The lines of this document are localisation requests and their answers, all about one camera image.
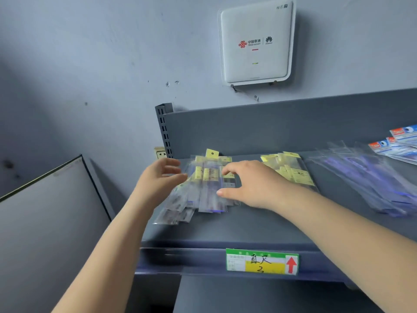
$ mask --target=right hand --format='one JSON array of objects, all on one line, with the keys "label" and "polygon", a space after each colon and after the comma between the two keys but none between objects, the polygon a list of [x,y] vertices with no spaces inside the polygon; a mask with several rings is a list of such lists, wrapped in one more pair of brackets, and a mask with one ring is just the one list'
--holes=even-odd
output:
[{"label": "right hand", "polygon": [[217,195],[253,207],[276,210],[285,205],[289,192],[301,188],[257,160],[231,162],[223,168],[222,174],[229,172],[239,175],[242,186],[219,189]]}]

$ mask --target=white wifi router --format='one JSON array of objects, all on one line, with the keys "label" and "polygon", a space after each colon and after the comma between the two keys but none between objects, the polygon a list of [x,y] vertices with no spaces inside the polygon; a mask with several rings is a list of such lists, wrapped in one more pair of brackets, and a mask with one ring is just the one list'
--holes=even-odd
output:
[{"label": "white wifi router", "polygon": [[283,81],[291,73],[294,0],[221,10],[222,76],[228,85]]}]

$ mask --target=left hand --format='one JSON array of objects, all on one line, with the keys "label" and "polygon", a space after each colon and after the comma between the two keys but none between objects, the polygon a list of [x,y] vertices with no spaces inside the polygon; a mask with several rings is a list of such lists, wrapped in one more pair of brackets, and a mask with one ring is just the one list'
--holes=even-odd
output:
[{"label": "left hand", "polygon": [[179,165],[178,159],[161,158],[148,166],[139,178],[129,201],[152,213],[172,189],[187,180],[187,174],[181,173]]}]

